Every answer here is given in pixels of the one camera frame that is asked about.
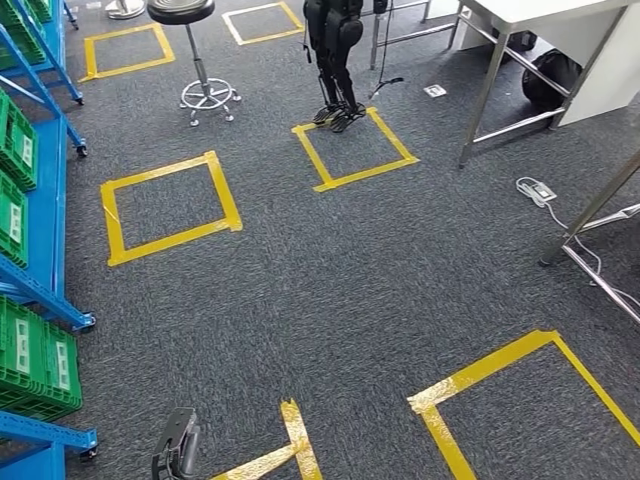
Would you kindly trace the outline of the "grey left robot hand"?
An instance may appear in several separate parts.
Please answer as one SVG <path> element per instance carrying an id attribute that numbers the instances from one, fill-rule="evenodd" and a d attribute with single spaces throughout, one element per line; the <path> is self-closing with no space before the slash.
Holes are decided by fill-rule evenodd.
<path id="1" fill-rule="evenodd" d="M 178 469 L 181 479 L 192 479 L 194 476 L 201 431 L 199 425 L 193 425 L 183 442 L 182 456 Z"/>

